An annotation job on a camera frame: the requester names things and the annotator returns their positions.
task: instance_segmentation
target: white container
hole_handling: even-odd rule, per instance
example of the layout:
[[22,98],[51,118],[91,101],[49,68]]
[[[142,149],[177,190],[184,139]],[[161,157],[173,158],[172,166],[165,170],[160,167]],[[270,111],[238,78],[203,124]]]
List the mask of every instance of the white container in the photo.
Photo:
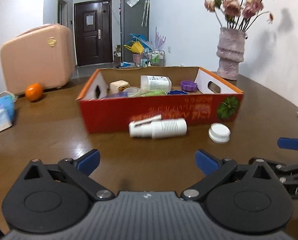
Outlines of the white container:
[[209,137],[216,143],[226,143],[230,140],[230,130],[222,123],[213,123],[209,129]]
[[153,139],[182,136],[187,133],[185,119],[161,120],[161,115],[156,115],[145,120],[129,124],[130,137],[149,137]]
[[141,95],[139,88],[126,88],[124,90],[124,92],[128,93],[129,98],[136,98],[136,97],[139,97]]
[[141,93],[147,93],[153,90],[163,90],[168,93],[171,90],[172,83],[168,77],[161,76],[141,76]]

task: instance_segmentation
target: pink vase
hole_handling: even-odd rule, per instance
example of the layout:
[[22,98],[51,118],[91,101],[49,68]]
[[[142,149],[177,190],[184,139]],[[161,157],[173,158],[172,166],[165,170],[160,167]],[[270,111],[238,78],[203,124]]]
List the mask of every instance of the pink vase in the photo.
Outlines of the pink vase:
[[217,56],[217,75],[228,80],[237,80],[239,63],[243,62],[245,33],[235,29],[220,28]]

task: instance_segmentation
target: white bottle cap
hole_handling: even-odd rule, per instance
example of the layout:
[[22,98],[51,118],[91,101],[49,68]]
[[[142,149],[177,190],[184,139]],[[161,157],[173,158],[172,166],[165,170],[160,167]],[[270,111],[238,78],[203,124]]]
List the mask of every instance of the white bottle cap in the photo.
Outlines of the white bottle cap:
[[226,143],[230,139],[230,130],[221,123],[213,123],[209,129],[209,137],[216,143]]

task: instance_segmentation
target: blue gripper pad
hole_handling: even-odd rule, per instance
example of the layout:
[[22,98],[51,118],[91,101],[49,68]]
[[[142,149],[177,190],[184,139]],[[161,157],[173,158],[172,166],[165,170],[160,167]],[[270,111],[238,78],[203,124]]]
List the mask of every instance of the blue gripper pad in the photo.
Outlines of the blue gripper pad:
[[100,164],[100,152],[98,150],[91,153],[88,157],[79,161],[77,169],[89,176]]
[[195,155],[196,166],[206,175],[213,173],[219,169],[219,163],[201,151],[197,151]]
[[281,149],[296,150],[298,151],[298,139],[279,138],[277,145]]

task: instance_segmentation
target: small box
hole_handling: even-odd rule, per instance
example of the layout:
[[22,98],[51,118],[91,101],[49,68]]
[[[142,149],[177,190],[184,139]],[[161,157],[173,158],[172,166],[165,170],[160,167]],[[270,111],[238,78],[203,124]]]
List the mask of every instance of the small box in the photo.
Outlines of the small box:
[[[172,90],[180,90],[181,81],[194,81],[198,91],[188,95],[137,98],[104,98],[109,84],[127,81],[140,87],[142,75],[165,76]],[[162,119],[184,118],[188,125],[233,121],[244,93],[226,80],[201,67],[148,67],[136,69],[97,69],[77,101],[89,133],[127,131],[131,121],[158,114]]]

